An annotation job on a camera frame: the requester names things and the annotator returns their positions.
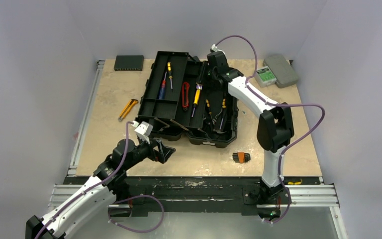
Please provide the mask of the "black plastic toolbox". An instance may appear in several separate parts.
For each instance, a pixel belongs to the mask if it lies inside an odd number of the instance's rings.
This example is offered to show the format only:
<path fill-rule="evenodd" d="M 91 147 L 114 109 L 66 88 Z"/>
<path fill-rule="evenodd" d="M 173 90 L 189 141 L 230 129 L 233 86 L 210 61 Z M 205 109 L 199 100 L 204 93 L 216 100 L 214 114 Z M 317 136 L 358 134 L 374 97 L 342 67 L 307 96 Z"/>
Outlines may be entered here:
<path fill-rule="evenodd" d="M 207 61 L 187 52 L 158 51 L 136 121 L 153 126 L 152 136 L 225 148 L 238 134 L 237 99 Z"/>

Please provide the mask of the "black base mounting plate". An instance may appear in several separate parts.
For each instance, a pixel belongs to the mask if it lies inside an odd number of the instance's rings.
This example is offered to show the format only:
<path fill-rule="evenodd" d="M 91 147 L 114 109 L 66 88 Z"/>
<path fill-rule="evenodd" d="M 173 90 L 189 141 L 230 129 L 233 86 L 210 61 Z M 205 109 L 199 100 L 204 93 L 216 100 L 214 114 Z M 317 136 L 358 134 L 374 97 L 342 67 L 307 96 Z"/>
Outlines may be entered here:
<path fill-rule="evenodd" d="M 298 200 L 320 186 L 315 177 L 287 177 L 286 188 L 270 199 L 259 199 L 260 177 L 174 177 L 128 176 L 126 183 L 132 196 L 132 207 L 116 204 L 120 210 L 132 211 L 134 217 L 149 212 L 175 213 L 240 213 L 243 216 L 261 216 L 276 219 L 287 204 L 298 205 Z"/>

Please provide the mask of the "yellow hex key set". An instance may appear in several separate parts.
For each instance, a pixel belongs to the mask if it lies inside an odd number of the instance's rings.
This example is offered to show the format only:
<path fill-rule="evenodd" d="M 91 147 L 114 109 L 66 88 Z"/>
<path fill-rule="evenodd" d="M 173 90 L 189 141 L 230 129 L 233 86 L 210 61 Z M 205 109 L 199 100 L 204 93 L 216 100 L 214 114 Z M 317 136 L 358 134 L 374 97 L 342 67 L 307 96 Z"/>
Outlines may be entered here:
<path fill-rule="evenodd" d="M 200 84 L 200 83 L 197 83 L 197 84 L 196 84 L 196 90 L 197 90 L 197 91 L 201 91 L 201 90 L 202 90 L 202 87 L 203 87 L 203 84 Z"/>

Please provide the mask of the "black network switch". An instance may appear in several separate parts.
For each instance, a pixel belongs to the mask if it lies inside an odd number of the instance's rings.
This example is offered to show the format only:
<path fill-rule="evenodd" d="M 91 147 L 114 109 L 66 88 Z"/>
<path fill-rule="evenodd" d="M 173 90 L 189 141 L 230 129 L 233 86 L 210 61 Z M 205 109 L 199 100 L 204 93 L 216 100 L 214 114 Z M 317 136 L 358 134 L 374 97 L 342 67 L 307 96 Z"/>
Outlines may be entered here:
<path fill-rule="evenodd" d="M 114 71 L 142 71 L 143 64 L 143 55 L 117 55 L 114 63 Z"/>

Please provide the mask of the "red black utility knife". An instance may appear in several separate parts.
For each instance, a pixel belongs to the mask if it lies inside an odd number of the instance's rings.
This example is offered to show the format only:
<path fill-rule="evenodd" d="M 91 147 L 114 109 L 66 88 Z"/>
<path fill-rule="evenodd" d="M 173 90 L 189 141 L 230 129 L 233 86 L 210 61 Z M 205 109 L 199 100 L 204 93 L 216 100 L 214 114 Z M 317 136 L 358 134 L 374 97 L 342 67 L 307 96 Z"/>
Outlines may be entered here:
<path fill-rule="evenodd" d="M 190 89 L 189 83 L 184 81 L 182 83 L 182 88 L 181 88 L 182 108 L 184 111 L 187 111 L 190 106 L 189 89 Z"/>

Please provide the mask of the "blue red screwdriver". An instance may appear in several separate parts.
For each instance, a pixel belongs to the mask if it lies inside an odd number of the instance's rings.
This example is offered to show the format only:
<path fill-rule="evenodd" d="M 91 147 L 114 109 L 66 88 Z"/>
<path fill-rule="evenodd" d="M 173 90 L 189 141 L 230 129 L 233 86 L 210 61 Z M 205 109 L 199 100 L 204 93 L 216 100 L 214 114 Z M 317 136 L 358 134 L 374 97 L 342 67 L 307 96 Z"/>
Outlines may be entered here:
<path fill-rule="evenodd" d="M 158 99 L 163 100 L 165 98 L 166 94 L 166 78 L 167 78 L 167 71 L 164 72 L 164 77 L 160 86 L 159 94 L 158 94 Z"/>

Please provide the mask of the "yellow utility knife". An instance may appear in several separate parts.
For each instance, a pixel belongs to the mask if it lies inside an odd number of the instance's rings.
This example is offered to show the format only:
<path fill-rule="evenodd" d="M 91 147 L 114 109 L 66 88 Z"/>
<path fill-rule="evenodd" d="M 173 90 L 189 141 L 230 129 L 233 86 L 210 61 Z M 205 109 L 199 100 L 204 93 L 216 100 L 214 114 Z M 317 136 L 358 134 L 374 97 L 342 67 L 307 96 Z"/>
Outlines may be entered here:
<path fill-rule="evenodd" d="M 126 106 L 124 107 L 124 109 L 122 110 L 122 112 L 120 113 L 119 117 L 118 117 L 118 121 L 122 121 L 129 113 L 130 111 L 132 110 L 132 108 L 138 104 L 138 100 L 137 99 L 131 99 L 127 104 Z"/>

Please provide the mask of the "aluminium frame rail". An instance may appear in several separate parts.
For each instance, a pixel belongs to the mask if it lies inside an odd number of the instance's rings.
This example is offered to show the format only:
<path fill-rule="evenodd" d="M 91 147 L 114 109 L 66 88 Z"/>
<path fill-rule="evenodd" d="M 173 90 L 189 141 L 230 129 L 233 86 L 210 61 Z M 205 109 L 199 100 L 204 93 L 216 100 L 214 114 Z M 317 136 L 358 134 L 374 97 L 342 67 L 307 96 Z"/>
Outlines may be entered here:
<path fill-rule="evenodd" d="M 67 172 L 68 177 L 75 176 L 77 168 L 78 168 L 78 164 L 80 161 L 85 137 L 87 134 L 87 129 L 88 129 L 89 122 L 90 122 L 90 117 L 91 117 L 93 107 L 94 107 L 94 102 L 96 99 L 96 93 L 97 93 L 99 82 L 100 82 L 100 79 L 101 79 L 101 76 L 103 73 L 104 65 L 105 65 L 105 60 L 98 60 L 97 61 L 96 71 L 95 71 L 95 76 L 94 76 L 91 92 L 90 92 L 89 98 L 87 100 L 83 119 L 81 121 L 80 127 L 79 127 L 77 134 L 75 136 L 75 145 L 73 148 L 73 152 L 71 155 L 71 160 L 70 160 L 70 164 L 69 164 L 69 168 L 68 168 L 68 172 Z"/>

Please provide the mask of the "green white small box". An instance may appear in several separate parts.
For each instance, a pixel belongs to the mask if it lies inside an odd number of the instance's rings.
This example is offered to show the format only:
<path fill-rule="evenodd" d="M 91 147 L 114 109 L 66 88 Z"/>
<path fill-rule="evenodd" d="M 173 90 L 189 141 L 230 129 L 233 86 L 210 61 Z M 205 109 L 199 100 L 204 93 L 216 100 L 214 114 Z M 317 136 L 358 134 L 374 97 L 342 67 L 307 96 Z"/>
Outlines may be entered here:
<path fill-rule="evenodd" d="M 256 71 L 256 81 L 260 87 L 267 87 L 276 83 L 277 79 L 268 66 L 263 66 Z"/>

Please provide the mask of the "orange hex key set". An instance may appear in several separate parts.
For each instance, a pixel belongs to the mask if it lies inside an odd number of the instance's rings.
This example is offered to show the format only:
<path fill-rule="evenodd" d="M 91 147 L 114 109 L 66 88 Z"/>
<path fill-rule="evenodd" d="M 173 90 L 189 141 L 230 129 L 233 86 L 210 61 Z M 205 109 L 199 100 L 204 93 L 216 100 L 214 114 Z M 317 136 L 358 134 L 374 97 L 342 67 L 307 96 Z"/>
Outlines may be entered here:
<path fill-rule="evenodd" d="M 235 163 L 243 164 L 251 160 L 251 155 L 245 152 L 234 152 L 232 154 L 232 159 Z"/>

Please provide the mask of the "small claw hammer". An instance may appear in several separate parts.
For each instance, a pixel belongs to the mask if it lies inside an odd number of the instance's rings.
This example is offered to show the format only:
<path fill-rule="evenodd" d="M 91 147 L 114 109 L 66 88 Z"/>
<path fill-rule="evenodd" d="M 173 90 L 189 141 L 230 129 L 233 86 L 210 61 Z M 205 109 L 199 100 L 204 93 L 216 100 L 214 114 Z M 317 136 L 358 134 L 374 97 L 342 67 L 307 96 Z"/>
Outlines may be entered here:
<path fill-rule="evenodd" d="M 223 110 L 218 113 L 213 120 L 212 132 L 217 134 L 226 133 L 227 111 Z"/>

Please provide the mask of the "yellow black screwdriver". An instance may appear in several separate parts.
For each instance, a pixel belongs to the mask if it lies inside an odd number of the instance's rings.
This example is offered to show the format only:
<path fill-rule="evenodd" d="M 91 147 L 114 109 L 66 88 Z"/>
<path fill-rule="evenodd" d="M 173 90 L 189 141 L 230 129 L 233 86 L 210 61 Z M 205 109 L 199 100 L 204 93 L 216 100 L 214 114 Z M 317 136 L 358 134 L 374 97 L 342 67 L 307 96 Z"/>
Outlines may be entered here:
<path fill-rule="evenodd" d="M 171 91 L 173 91 L 173 73 L 172 73 L 172 65 L 170 61 L 167 62 L 167 72 L 168 72 L 169 80 L 170 80 L 170 89 Z"/>

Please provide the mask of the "yellow handled screwdriver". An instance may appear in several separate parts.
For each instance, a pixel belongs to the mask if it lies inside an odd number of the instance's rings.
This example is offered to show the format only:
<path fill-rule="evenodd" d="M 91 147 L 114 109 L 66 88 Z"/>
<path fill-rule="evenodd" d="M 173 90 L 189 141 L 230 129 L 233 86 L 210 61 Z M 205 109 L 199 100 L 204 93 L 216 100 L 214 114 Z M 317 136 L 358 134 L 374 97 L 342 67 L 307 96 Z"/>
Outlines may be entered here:
<path fill-rule="evenodd" d="M 201 88 L 197 88 L 195 95 L 194 95 L 194 101 L 193 101 L 193 106 L 192 106 L 192 114 L 191 114 L 192 118 L 194 117 L 194 113 L 195 113 L 195 110 L 196 110 L 197 105 L 198 105 L 200 93 L 201 93 Z"/>

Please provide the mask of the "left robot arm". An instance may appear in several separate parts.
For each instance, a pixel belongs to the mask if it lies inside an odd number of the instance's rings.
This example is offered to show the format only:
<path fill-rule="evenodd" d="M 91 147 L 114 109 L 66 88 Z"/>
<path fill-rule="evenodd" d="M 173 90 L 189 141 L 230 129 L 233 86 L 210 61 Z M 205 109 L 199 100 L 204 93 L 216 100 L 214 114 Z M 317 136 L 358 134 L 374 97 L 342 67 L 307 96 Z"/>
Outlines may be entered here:
<path fill-rule="evenodd" d="M 68 239 L 92 215 L 111 204 L 131 208 L 132 201 L 141 196 L 129 192 L 125 181 L 127 170 L 146 158 L 164 164 L 175 152 L 175 148 L 165 146 L 160 139 L 141 141 L 139 145 L 130 139 L 119 141 L 80 189 L 51 212 L 27 220 L 25 238 Z"/>

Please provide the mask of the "grey plastic case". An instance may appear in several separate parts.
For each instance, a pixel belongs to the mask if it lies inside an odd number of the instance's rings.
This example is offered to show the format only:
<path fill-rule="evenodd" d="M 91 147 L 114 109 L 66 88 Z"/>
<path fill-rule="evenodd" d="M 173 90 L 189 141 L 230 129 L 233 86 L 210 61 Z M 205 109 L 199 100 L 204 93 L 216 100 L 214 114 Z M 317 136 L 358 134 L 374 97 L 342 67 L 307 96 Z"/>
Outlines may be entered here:
<path fill-rule="evenodd" d="M 292 68 L 291 64 L 281 54 L 270 55 L 264 59 L 264 65 L 268 66 L 274 74 L 276 85 L 285 88 L 295 85 L 299 81 L 299 76 Z"/>

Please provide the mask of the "yellow handled pliers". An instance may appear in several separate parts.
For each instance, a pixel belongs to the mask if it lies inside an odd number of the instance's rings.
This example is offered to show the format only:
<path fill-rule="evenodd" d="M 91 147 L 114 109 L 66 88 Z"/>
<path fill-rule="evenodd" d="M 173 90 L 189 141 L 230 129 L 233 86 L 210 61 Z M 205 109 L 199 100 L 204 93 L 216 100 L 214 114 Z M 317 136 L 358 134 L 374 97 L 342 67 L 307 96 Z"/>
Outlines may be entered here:
<path fill-rule="evenodd" d="M 221 100 L 221 104 L 214 107 L 211 106 L 209 99 L 205 99 L 205 110 L 213 126 L 216 125 L 218 120 L 223 121 L 226 115 L 226 98 Z"/>

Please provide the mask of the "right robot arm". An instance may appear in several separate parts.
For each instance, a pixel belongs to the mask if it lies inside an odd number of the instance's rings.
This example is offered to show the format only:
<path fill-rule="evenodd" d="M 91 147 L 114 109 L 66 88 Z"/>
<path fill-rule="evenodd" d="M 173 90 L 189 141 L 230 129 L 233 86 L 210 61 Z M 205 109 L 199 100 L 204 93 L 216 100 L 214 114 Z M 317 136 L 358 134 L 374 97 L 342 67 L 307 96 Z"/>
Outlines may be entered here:
<path fill-rule="evenodd" d="M 222 51 L 207 55 L 209 83 L 227 90 L 228 94 L 244 103 L 258 119 L 257 141 L 264 150 L 264 169 L 260 180 L 258 198 L 270 203 L 279 196 L 283 187 L 285 148 L 294 136 L 291 110 L 270 103 L 237 69 L 228 65 Z"/>

